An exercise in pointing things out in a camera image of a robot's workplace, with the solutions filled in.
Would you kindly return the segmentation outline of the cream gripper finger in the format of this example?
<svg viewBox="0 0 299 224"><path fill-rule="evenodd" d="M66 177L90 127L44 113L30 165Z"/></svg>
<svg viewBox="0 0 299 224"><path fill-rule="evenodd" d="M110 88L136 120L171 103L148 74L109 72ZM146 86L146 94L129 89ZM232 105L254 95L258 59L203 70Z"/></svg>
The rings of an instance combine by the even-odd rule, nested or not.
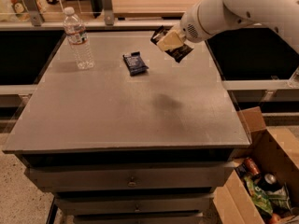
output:
<svg viewBox="0 0 299 224"><path fill-rule="evenodd" d="M185 35L179 29L166 30L157 34L157 47L162 51L177 49L184 45Z"/></svg>

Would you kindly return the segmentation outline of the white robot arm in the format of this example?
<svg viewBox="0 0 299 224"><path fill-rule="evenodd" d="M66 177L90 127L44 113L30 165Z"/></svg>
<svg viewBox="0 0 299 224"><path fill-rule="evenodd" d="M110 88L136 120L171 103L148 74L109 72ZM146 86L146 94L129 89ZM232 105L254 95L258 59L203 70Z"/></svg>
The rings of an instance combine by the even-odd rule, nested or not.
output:
<svg viewBox="0 0 299 224"><path fill-rule="evenodd" d="M299 52L299 0L202 0L161 38L166 51L199 43L214 35L260 23Z"/></svg>

